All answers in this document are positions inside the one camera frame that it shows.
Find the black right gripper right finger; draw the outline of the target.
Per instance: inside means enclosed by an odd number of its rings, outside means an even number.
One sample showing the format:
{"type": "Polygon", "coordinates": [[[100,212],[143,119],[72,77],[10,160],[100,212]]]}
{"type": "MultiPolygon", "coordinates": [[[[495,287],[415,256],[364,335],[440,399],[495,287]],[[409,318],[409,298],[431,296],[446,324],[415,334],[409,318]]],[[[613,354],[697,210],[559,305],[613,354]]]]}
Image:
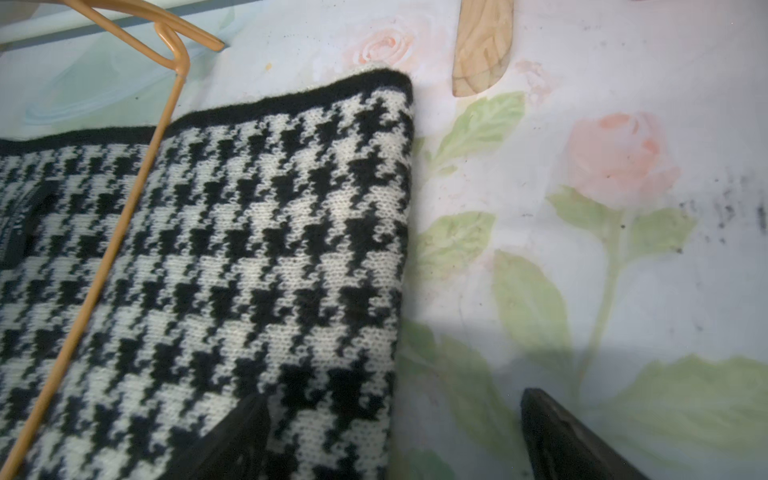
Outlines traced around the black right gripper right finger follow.
{"type": "Polygon", "coordinates": [[[648,480],[544,390],[525,389],[520,408],[536,480],[648,480]]]}

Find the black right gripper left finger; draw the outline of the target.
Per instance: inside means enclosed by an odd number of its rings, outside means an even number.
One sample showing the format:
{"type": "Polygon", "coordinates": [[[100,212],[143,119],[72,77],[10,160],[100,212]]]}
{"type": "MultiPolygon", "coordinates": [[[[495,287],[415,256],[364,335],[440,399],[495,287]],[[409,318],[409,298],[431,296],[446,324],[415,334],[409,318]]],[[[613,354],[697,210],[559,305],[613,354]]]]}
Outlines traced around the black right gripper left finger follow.
{"type": "Polygon", "coordinates": [[[265,396],[248,395],[160,479],[258,479],[270,433],[265,396]]]}

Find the black white houndstooth scarf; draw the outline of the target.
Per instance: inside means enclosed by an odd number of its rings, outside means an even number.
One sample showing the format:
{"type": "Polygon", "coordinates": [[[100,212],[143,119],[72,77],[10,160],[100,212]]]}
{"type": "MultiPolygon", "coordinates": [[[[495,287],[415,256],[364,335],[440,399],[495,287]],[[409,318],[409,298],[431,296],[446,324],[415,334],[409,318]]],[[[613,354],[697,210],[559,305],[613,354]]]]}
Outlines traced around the black white houndstooth scarf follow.
{"type": "Polygon", "coordinates": [[[413,87],[393,69],[168,128],[20,479],[160,479],[266,397],[258,479],[382,479],[413,87]]]}

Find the orange clothes hanger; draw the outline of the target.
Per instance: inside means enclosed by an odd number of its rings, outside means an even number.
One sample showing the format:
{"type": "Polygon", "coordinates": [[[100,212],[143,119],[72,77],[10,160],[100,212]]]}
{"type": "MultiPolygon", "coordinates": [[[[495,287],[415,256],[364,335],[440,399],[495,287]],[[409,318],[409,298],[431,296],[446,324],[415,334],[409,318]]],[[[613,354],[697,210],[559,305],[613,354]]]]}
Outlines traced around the orange clothes hanger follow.
{"type": "Polygon", "coordinates": [[[138,205],[144,185],[154,164],[166,129],[171,122],[172,115],[191,68],[190,54],[180,37],[185,36],[213,52],[220,52],[226,47],[226,44],[216,36],[148,1],[65,0],[63,4],[120,39],[156,64],[174,71],[175,80],[164,110],[153,132],[153,136],[148,145],[136,180],[122,209],[114,233],[110,238],[89,291],[78,315],[72,323],[71,329],[64,340],[61,350],[34,403],[31,413],[25,421],[25,424],[1,469],[1,477],[3,479],[13,479],[16,477],[28,450],[35,439],[36,433],[42,424],[47,409],[66,375],[68,366],[76,352],[86,327],[88,326],[93,309],[97,304],[110,269],[128,230],[133,213],[138,205]],[[125,29],[118,26],[113,20],[105,16],[102,13],[104,10],[124,13],[129,16],[139,17],[143,20],[152,22],[157,36],[170,50],[172,56],[167,58],[138,40],[125,29]]]}

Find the floral table mat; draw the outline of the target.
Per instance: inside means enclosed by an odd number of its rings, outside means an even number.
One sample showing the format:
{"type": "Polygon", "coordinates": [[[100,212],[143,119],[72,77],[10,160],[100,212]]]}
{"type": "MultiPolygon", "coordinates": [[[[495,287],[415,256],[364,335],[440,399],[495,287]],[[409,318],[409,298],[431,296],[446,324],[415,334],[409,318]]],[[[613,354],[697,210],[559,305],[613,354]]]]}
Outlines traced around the floral table mat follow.
{"type": "Polygon", "coordinates": [[[174,121],[379,68],[414,140],[382,479],[530,479],[541,388],[652,479],[767,475],[767,5],[518,1],[452,93],[457,1],[210,1],[174,121]]]}

